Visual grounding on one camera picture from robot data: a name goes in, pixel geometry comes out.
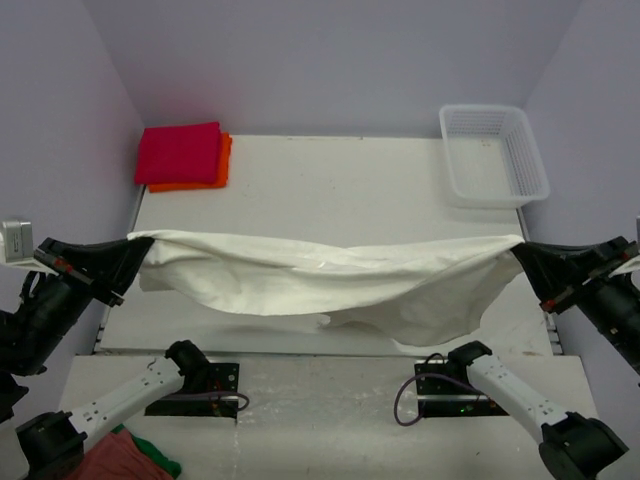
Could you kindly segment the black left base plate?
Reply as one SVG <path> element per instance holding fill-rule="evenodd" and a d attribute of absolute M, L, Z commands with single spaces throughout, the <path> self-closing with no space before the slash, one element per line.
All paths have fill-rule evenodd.
<path fill-rule="evenodd" d="M 183 387 L 144 410 L 147 417 L 237 419 L 246 400 L 236 396 L 240 364 L 214 361 L 195 388 Z"/>

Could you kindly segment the folded pink t shirt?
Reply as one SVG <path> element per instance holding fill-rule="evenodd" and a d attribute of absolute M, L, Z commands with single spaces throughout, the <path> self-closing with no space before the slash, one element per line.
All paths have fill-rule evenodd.
<path fill-rule="evenodd" d="M 138 146 L 138 185 L 213 183 L 221 130 L 218 122 L 145 128 Z"/>

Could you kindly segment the white t shirt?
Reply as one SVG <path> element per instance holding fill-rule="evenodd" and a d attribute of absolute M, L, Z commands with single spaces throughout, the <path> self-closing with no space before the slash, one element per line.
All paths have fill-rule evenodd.
<path fill-rule="evenodd" d="M 148 239 L 142 288 L 176 291 L 207 308 L 262 317 L 324 314 L 332 326 L 367 324 L 426 347 L 477 330 L 523 271 L 519 235 L 343 248 L 313 242 L 180 230 Z"/>

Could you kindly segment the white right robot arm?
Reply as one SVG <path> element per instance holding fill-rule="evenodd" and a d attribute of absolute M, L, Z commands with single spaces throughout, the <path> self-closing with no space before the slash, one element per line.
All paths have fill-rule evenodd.
<path fill-rule="evenodd" d="M 639 370 L 639 288 L 631 266 L 639 245 L 622 236 L 602 243 L 518 241 L 509 262 L 530 284 L 541 310 L 580 311 L 632 371 Z M 526 432 L 553 479 L 636 479 L 639 447 L 605 420 L 539 388 L 480 341 L 451 351 L 446 380 L 495 402 Z"/>

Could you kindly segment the white plastic basket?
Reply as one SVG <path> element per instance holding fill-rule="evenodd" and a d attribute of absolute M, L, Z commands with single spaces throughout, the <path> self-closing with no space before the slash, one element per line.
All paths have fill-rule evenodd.
<path fill-rule="evenodd" d="M 548 178 L 523 110 L 445 105 L 439 120 L 453 205 L 518 209 L 549 197 Z"/>

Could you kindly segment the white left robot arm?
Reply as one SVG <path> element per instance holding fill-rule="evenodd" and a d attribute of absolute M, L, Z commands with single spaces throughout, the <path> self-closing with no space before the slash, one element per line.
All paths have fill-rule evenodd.
<path fill-rule="evenodd" d="M 47 358 L 92 301 L 122 304 L 153 243 L 150 237 L 93 245 L 48 238 L 35 250 L 35 260 L 48 270 L 29 272 L 19 308 L 1 314 L 2 478 L 62 479 L 124 420 L 169 395 L 196 394 L 206 385 L 206 356 L 182 340 L 91 402 L 15 423 L 14 407 L 29 391 L 16 379 L 45 372 Z"/>

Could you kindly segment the folded orange t shirt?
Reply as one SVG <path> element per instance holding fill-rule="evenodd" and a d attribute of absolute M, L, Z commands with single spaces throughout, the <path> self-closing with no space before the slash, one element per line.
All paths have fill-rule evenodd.
<path fill-rule="evenodd" d="M 147 190 L 152 194 L 174 191 L 207 190 L 225 188 L 229 181 L 230 157 L 233 139 L 228 132 L 222 132 L 219 143 L 218 166 L 213 183 L 164 183 L 152 184 Z"/>

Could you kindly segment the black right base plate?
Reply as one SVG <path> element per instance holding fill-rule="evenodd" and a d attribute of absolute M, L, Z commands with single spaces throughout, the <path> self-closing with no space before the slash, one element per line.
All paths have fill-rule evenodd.
<path fill-rule="evenodd" d="M 462 387 L 466 373 L 441 355 L 431 355 L 414 365 L 418 407 L 424 418 L 500 417 L 507 413 L 484 394 Z"/>

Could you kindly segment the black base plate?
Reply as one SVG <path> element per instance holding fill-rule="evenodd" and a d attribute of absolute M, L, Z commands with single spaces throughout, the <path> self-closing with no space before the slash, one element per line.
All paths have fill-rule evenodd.
<path fill-rule="evenodd" d="M 462 387 L 466 373 L 441 355 L 431 355 L 414 365 L 418 407 L 424 418 L 500 417 L 507 413 L 484 394 Z"/>
<path fill-rule="evenodd" d="M 237 419 L 246 400 L 236 396 L 240 364 L 214 361 L 195 388 L 183 387 L 144 410 L 147 417 Z"/>

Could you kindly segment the green cloth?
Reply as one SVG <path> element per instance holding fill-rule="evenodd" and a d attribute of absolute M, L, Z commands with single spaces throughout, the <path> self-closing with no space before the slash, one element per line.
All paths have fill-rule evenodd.
<path fill-rule="evenodd" d="M 116 426 L 112 430 L 113 434 L 120 434 L 122 432 L 126 432 L 131 437 L 137 449 L 148 457 L 157 467 L 165 471 L 172 479 L 178 479 L 181 476 L 183 471 L 181 464 L 169 459 L 152 442 L 130 433 L 123 424 Z"/>

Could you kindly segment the salmon pink cloth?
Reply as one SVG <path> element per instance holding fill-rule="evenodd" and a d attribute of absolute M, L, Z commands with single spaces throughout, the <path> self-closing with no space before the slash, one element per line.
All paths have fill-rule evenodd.
<path fill-rule="evenodd" d="M 85 456 L 68 479 L 171 479 L 143 454 L 128 433 L 109 433 Z"/>

